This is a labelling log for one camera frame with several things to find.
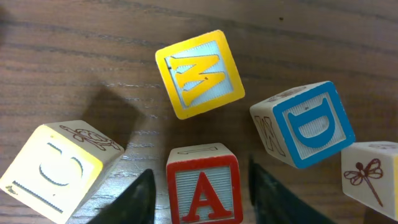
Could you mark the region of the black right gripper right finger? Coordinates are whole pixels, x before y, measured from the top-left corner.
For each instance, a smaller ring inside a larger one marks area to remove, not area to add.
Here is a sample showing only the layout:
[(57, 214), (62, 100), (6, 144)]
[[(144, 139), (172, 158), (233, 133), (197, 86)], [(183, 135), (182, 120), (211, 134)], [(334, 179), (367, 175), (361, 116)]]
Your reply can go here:
[(249, 193), (260, 224), (334, 224), (300, 200), (268, 171), (249, 158)]

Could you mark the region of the red letter A block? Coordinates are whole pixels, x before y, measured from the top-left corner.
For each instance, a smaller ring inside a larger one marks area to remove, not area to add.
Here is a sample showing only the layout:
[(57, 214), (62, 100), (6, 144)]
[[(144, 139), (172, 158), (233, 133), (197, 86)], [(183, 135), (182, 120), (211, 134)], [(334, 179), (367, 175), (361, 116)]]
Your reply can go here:
[(172, 149), (166, 174), (173, 224), (243, 221), (239, 163), (224, 144)]

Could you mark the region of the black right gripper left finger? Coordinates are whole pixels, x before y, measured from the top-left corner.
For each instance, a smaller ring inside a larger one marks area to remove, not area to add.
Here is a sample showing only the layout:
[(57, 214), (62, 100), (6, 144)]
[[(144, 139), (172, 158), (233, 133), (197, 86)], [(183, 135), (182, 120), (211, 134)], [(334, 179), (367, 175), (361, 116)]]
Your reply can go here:
[(146, 169), (88, 224), (154, 224), (155, 197), (154, 173)]

